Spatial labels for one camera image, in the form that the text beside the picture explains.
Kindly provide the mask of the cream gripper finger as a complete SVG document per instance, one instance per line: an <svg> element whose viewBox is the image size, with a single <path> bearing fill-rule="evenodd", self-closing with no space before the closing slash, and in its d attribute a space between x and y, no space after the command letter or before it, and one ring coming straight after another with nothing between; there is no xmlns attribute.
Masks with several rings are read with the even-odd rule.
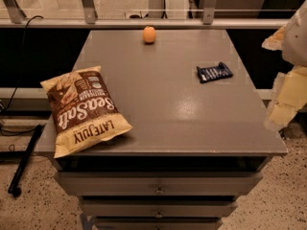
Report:
<svg viewBox="0 0 307 230"><path fill-rule="evenodd" d="M297 110L289 105L270 102L267 108L265 128L280 131L295 117Z"/></svg>
<svg viewBox="0 0 307 230"><path fill-rule="evenodd" d="M272 99L299 110L307 104L307 67L296 65L287 74L278 73L273 83Z"/></svg>

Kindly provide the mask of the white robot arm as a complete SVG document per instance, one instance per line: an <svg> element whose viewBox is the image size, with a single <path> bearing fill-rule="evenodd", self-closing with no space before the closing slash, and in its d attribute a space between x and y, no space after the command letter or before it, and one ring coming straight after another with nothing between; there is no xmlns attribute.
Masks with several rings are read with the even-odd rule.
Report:
<svg viewBox="0 0 307 230"><path fill-rule="evenodd" d="M280 50L282 58L294 66L287 74L278 73L273 83L264 125L279 131L307 104L307 1L286 25L263 41L262 47Z"/></svg>

